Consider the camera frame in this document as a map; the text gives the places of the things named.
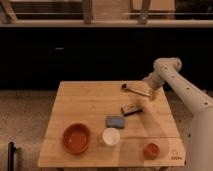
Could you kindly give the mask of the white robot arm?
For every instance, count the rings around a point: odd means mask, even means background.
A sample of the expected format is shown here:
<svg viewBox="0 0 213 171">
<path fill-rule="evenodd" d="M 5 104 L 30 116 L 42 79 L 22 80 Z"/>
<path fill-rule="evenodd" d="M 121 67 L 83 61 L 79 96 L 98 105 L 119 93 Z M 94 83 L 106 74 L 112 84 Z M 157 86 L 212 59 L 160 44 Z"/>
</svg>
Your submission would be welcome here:
<svg viewBox="0 0 213 171">
<path fill-rule="evenodd" d="M 158 58 L 145 81 L 152 90 L 167 82 L 193 114 L 184 171 L 213 171 L 213 98 L 181 76 L 181 68 L 177 57 Z"/>
</svg>

